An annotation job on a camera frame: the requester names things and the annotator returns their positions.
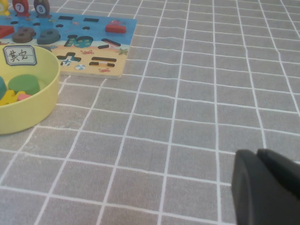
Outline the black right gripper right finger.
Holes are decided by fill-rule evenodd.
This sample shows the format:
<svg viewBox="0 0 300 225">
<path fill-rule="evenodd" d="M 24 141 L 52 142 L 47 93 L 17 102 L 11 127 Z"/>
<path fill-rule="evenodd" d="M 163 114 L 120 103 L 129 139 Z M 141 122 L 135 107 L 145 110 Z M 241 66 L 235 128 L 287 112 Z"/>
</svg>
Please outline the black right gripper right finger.
<svg viewBox="0 0 300 225">
<path fill-rule="evenodd" d="M 269 149 L 259 149 L 256 153 L 277 182 L 300 198 L 300 165 Z"/>
</svg>

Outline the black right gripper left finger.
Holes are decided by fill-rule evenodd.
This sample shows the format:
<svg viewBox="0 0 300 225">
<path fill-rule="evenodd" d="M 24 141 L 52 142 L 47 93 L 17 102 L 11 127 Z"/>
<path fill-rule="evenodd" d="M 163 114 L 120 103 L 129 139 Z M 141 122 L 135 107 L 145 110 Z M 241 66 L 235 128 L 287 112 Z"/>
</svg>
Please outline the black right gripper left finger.
<svg viewBox="0 0 300 225">
<path fill-rule="evenodd" d="M 239 225 L 300 223 L 300 199 L 277 182 L 256 153 L 236 152 L 231 190 Z"/>
</svg>

